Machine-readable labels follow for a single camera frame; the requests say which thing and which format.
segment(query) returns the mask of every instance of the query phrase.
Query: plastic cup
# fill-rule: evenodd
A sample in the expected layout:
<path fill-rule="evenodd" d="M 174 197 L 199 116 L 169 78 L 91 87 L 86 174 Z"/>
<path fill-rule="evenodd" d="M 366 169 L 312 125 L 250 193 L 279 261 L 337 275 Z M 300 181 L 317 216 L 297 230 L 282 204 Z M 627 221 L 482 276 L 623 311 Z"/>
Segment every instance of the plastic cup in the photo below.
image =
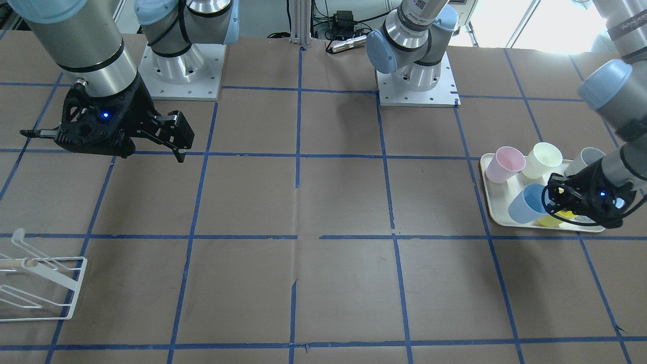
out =
<path fill-rule="evenodd" d="M 511 146 L 502 146 L 485 170 L 485 176 L 494 183 L 506 182 L 525 167 L 523 153 Z"/>
<path fill-rule="evenodd" d="M 525 168 L 521 171 L 530 179 L 537 179 L 562 164 L 562 153 L 551 143 L 539 142 L 532 147 L 526 158 Z"/>
<path fill-rule="evenodd" d="M 571 162 L 571 164 L 566 167 L 564 175 L 568 177 L 577 174 L 577 172 L 585 169 L 589 165 L 592 165 L 593 163 L 598 161 L 598 159 L 604 156 L 604 152 L 602 150 L 599 150 L 598 148 L 593 148 L 590 146 L 584 148 L 577 155 L 577 158 L 573 159 L 573 162 Z"/>
<path fill-rule="evenodd" d="M 567 220 L 574 219 L 576 214 L 573 214 L 571 211 L 558 211 L 555 213 L 557 216 L 565 218 Z M 537 222 L 541 226 L 546 226 L 546 227 L 556 227 L 559 224 L 561 224 L 563 221 L 553 218 L 550 214 L 544 216 L 543 218 L 538 218 Z"/>
<path fill-rule="evenodd" d="M 544 186 L 539 183 L 531 183 L 514 198 L 508 206 L 508 213 L 515 222 L 529 223 L 548 215 L 542 205 L 543 188 Z"/>

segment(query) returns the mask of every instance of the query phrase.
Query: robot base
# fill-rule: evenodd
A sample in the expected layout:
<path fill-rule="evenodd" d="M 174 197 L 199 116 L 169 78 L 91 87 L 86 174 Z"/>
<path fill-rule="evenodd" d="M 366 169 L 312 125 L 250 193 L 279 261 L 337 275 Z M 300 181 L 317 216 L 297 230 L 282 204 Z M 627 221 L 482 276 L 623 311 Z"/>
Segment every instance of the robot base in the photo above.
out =
<path fill-rule="evenodd" d="M 436 86 L 429 91 L 412 91 L 395 73 L 377 73 L 377 85 L 382 106 L 422 106 L 428 108 L 453 108 L 461 104 L 456 91 L 454 74 L 447 53 L 441 61 L 443 73 Z"/>
<path fill-rule="evenodd" d="M 187 84 L 171 84 L 158 76 L 151 47 L 144 49 L 139 73 L 144 79 L 153 100 L 200 100 L 217 101 L 220 92 L 226 45 L 196 44 L 204 56 L 205 69 L 201 77 Z"/>

